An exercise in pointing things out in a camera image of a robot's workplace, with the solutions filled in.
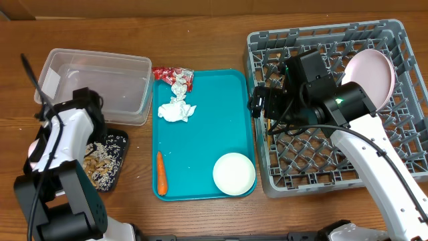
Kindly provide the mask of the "large pink plate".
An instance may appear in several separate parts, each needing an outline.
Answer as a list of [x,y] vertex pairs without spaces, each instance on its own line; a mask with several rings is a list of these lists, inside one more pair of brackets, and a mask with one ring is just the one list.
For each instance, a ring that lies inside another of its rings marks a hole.
[[346,65],[341,84],[349,82],[360,85],[379,111],[393,93],[395,70],[391,61],[380,51],[366,49],[357,53]]

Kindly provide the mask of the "bowl with food scraps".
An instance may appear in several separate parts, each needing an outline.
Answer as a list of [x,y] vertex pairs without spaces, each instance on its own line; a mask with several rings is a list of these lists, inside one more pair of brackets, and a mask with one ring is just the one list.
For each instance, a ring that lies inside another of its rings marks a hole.
[[41,155],[44,152],[44,144],[40,139],[34,140],[28,148],[27,158],[29,160],[29,166],[31,169],[35,169],[37,163],[39,162]]

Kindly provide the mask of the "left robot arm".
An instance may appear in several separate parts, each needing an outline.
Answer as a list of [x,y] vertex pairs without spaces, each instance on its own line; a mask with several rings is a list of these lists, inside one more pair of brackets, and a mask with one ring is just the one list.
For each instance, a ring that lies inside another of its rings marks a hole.
[[144,240],[134,224],[108,216],[82,167],[87,144],[107,134],[102,97],[81,88],[71,100],[52,104],[24,55],[21,62],[42,103],[35,114],[41,126],[29,147],[24,174],[13,185],[27,221],[27,239]]

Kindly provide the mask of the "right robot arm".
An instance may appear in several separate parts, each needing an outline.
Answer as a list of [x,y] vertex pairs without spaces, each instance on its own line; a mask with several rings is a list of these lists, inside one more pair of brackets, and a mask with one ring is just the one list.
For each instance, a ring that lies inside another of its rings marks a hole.
[[356,169],[379,208],[389,240],[427,239],[427,196],[395,151],[378,114],[393,93],[394,69],[379,51],[355,55],[335,83],[318,50],[284,61],[281,88],[257,86],[248,108],[274,121],[269,135],[320,129]]

